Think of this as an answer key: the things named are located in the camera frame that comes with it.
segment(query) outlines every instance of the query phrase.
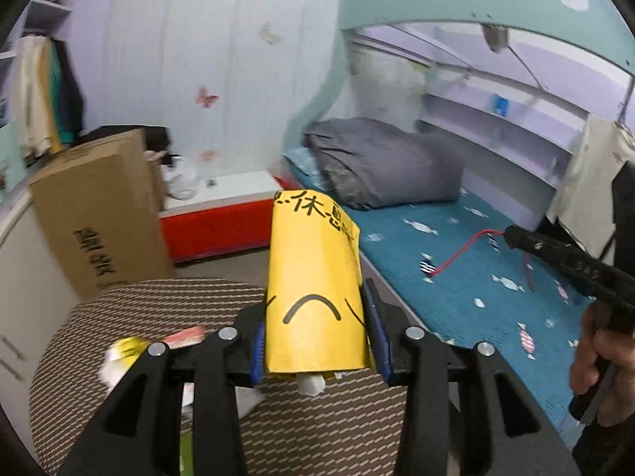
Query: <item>blue sticker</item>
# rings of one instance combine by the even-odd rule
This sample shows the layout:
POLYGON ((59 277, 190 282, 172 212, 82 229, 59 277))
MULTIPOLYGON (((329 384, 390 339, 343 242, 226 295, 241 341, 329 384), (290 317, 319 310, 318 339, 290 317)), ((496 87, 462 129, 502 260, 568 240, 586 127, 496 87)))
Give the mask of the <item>blue sticker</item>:
POLYGON ((498 116, 507 116, 507 111, 509 109, 509 100, 507 98, 503 98, 499 95, 494 97, 494 114, 498 116))

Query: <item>wall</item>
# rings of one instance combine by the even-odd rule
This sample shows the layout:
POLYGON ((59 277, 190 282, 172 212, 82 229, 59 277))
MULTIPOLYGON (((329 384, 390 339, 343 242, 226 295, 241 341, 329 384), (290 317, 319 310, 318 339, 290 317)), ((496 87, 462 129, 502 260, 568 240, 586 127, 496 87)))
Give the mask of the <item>wall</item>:
POLYGON ((415 132, 426 92, 425 66, 363 47, 350 53, 351 87, 359 115, 415 132))
POLYGON ((168 126, 203 176, 270 167, 326 75, 337 2, 112 0, 102 122, 168 126))
POLYGON ((63 0, 71 15, 56 34, 64 39, 71 52, 71 62, 78 74, 84 95, 84 127, 92 130, 102 125, 104 100, 104 40, 111 0, 63 0))

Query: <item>butterfly sticker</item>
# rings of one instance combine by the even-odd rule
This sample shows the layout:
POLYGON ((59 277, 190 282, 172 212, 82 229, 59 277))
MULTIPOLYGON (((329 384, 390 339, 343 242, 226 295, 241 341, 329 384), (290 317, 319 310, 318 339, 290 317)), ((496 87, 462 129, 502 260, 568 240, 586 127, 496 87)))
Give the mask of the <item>butterfly sticker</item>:
POLYGON ((199 161, 202 163, 209 163, 210 161, 218 157, 218 152, 215 150, 203 150, 199 154, 199 161))
POLYGON ((194 99, 194 102, 196 102, 197 105, 200 105, 203 109, 209 109, 210 107, 212 107, 215 101, 218 100, 218 98, 220 97, 215 94, 208 95, 207 88, 204 85, 201 85, 201 87, 199 87, 198 95, 194 99))
POLYGON ((268 45, 279 43, 282 39, 280 36, 278 36, 278 34, 274 34, 271 31, 271 23, 269 22, 262 24, 262 27, 260 27, 260 31, 258 32, 258 37, 260 37, 260 39, 262 39, 268 45))

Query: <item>human hand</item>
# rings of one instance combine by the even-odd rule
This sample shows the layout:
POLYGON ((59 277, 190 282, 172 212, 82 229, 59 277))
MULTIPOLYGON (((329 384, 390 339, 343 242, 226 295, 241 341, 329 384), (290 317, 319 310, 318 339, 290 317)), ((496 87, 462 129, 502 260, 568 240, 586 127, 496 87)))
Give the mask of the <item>human hand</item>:
POLYGON ((613 426, 635 412, 635 338, 605 329, 593 334, 594 317, 591 304, 580 321, 582 335, 571 365, 569 385, 576 395, 582 395, 598 382, 599 372, 595 366, 598 354, 620 367, 611 391, 598 410, 598 423, 613 426))

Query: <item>gray floor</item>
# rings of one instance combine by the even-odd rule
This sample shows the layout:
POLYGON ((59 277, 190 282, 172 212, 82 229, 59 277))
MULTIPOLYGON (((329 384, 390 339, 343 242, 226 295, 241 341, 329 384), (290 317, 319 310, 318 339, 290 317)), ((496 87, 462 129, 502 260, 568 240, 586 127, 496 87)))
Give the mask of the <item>gray floor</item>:
POLYGON ((177 268, 178 277, 221 277, 267 287, 269 249, 221 255, 177 268))

